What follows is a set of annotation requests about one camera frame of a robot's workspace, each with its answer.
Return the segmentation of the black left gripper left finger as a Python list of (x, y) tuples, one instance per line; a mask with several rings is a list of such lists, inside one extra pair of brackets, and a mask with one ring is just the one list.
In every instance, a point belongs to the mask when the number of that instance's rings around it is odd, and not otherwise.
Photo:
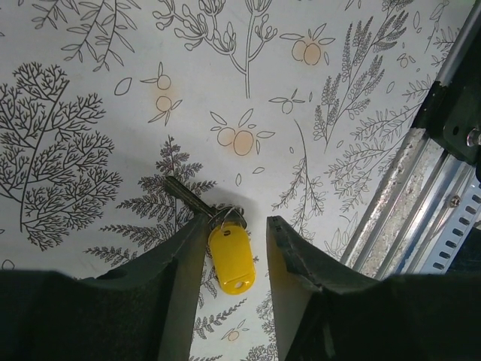
[(1, 273), (3, 360), (186, 360), (207, 220), (96, 278)]

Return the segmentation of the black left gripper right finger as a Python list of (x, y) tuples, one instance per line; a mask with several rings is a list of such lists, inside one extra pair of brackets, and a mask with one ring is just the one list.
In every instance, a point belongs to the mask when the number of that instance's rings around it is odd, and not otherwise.
[(266, 242), (281, 360), (478, 360), (479, 275), (362, 275), (282, 217)]

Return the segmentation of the yellow key tag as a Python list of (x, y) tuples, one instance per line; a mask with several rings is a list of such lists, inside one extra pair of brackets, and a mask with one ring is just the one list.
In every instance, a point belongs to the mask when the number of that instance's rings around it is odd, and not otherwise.
[(244, 210), (209, 206), (173, 176), (164, 179), (164, 188), (193, 212), (206, 215), (210, 230), (207, 246), (221, 290), (233, 296), (245, 293), (256, 280), (256, 269)]

